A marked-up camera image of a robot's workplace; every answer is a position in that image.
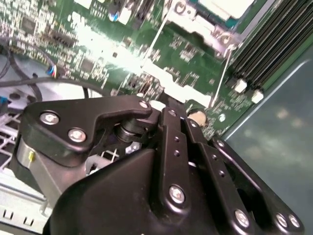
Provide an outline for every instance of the cable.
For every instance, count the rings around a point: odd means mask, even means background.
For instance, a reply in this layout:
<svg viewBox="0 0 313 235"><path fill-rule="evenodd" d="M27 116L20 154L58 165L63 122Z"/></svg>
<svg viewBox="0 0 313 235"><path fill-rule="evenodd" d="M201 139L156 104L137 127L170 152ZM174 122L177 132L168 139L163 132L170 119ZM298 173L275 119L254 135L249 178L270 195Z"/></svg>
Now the cable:
<svg viewBox="0 0 313 235"><path fill-rule="evenodd" d="M51 64L51 65L55 65L55 63L53 62L52 59L50 59L50 57L43 52L43 50L41 50L38 46L34 45L34 44L31 44L29 42L26 42L22 39L18 39L17 37L3 37L3 36L0 36L0 40L4 40L4 41L7 41L7 40L12 40L12 41L15 41L15 42L20 42L20 43L24 43L25 45L28 45L30 47L33 47L35 50L37 50L38 52L40 52L44 58Z"/></svg>
<svg viewBox="0 0 313 235"><path fill-rule="evenodd" d="M89 92L88 92L88 89L83 87L83 91L84 91L84 97L85 99L88 99L89 98Z"/></svg>
<svg viewBox="0 0 313 235"><path fill-rule="evenodd" d="M11 56L10 63L12 66L12 69L15 71L15 73L21 78L21 80L30 80L30 77L28 77L17 65L16 60L14 56ZM40 89L37 87L36 84L30 84L28 85L30 89L32 90L37 102L41 102L43 100L43 95L41 94Z"/></svg>
<svg viewBox="0 0 313 235"><path fill-rule="evenodd" d="M39 77L36 79L30 79L30 80L23 80L23 81L5 81L0 82L0 88L1 87L15 87L15 86L22 86L22 85L30 85L30 84L36 84L36 83L47 83L47 82L56 82L56 83L68 83L73 84L76 86L81 86L90 90L93 90L102 96L110 96L110 93L107 91L102 90L101 88L97 87L96 85L90 84L88 82L83 81L75 81L71 79L54 79L52 77Z"/></svg>
<svg viewBox="0 0 313 235"><path fill-rule="evenodd" d="M9 47L5 43L0 42L0 44L3 46L3 48L6 51L6 63L4 65L4 67L3 67L3 69L0 72L0 79L2 79L6 75L6 73L9 71L9 69L10 69L11 51L10 51Z"/></svg>

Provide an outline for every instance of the blue capacitor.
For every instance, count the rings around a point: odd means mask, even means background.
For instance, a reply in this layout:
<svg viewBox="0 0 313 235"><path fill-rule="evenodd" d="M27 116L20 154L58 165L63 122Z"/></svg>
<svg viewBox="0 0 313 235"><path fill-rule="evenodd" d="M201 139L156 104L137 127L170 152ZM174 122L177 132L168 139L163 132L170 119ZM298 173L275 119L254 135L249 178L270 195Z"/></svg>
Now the blue capacitor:
<svg viewBox="0 0 313 235"><path fill-rule="evenodd" d="M109 19L112 22L116 22L119 18L119 12L116 12L115 14L109 13Z"/></svg>

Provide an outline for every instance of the surface-mount component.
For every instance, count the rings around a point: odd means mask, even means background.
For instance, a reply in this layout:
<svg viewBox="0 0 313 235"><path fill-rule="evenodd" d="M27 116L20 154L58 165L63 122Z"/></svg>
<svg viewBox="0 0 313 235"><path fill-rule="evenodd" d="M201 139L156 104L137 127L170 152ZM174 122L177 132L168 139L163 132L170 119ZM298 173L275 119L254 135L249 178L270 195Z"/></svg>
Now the surface-mount component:
<svg viewBox="0 0 313 235"><path fill-rule="evenodd" d="M92 60L84 58L81 63L80 68L84 72L91 73L93 66L94 66L94 62Z"/></svg>
<svg viewBox="0 0 313 235"><path fill-rule="evenodd" d="M21 23L21 29L26 33L26 34L31 34L34 35L35 33L35 28L36 28L36 22L34 19L31 19L27 16L24 16L22 18L22 23Z"/></svg>

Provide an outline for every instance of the screw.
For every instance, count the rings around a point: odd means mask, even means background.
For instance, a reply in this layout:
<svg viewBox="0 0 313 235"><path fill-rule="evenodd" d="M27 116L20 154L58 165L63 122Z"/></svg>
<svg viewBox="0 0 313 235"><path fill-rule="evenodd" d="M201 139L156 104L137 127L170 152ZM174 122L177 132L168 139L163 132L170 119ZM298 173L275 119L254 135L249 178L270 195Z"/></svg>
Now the screw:
<svg viewBox="0 0 313 235"><path fill-rule="evenodd" d="M292 214L289 215L289 220L295 227L300 228L298 220Z"/></svg>
<svg viewBox="0 0 313 235"><path fill-rule="evenodd" d="M140 101L139 102L140 106L144 109L147 109L148 108L148 104L145 102L145 101Z"/></svg>
<svg viewBox="0 0 313 235"><path fill-rule="evenodd" d="M80 129L71 129L68 132L68 137L77 143L81 143L86 140L86 134Z"/></svg>
<svg viewBox="0 0 313 235"><path fill-rule="evenodd" d="M217 143L219 144L220 147L224 147L224 143L220 140L217 140Z"/></svg>
<svg viewBox="0 0 313 235"><path fill-rule="evenodd" d="M192 125L193 127L197 127L197 125L195 124L195 121L190 120L190 122L191 122L191 125Z"/></svg>
<svg viewBox="0 0 313 235"><path fill-rule="evenodd" d="M185 201L185 194L180 188L176 186L170 187L170 196L172 200L178 204L181 204Z"/></svg>
<svg viewBox="0 0 313 235"><path fill-rule="evenodd" d="M170 113L170 115L176 117L176 113L173 109L170 109L168 112Z"/></svg>
<svg viewBox="0 0 313 235"><path fill-rule="evenodd" d="M283 227L287 227L288 225L287 225L287 221L285 220L285 218L283 217L283 215L281 215L281 214L277 214L276 215L276 218L277 218L277 220L278 220L278 222L283 226Z"/></svg>
<svg viewBox="0 0 313 235"><path fill-rule="evenodd" d="M249 220L245 213L243 213L241 210L236 210L235 216L240 225L242 225L245 228L249 227Z"/></svg>
<svg viewBox="0 0 313 235"><path fill-rule="evenodd" d="M54 113L43 113L40 115L40 121L47 125L55 125L60 119Z"/></svg>

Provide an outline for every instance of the black plastic bracket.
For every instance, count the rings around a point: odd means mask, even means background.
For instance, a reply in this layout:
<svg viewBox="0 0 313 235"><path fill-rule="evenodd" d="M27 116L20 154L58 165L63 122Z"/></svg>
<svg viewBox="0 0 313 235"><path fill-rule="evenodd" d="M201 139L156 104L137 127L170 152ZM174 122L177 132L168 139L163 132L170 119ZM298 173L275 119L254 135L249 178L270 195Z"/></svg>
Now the black plastic bracket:
<svg viewBox="0 0 313 235"><path fill-rule="evenodd" d="M220 153L207 145L201 129L192 120L185 121L189 138L189 154L200 169L203 188L212 210L213 219L221 234L254 234L252 220L242 203L232 179L222 161ZM243 222L235 213L243 213Z"/></svg>
<svg viewBox="0 0 313 235"><path fill-rule="evenodd" d="M297 215L226 142L214 137L211 143L221 153L222 160L233 173L234 185L244 193L245 201L250 207L249 213L263 231L270 234L303 234L304 226Z"/></svg>
<svg viewBox="0 0 313 235"><path fill-rule="evenodd" d="M43 113L54 113L59 122L47 125L40 120ZM61 100L34 103L25 109L20 135L25 143L65 166L83 163L97 144L105 143L117 123L132 118L147 118L151 106L135 95L94 99ZM74 142L68 132L82 130L83 142Z"/></svg>
<svg viewBox="0 0 313 235"><path fill-rule="evenodd" d="M180 130L180 116L164 108L160 116L150 194L150 206L165 223L180 223L191 210L186 136Z"/></svg>

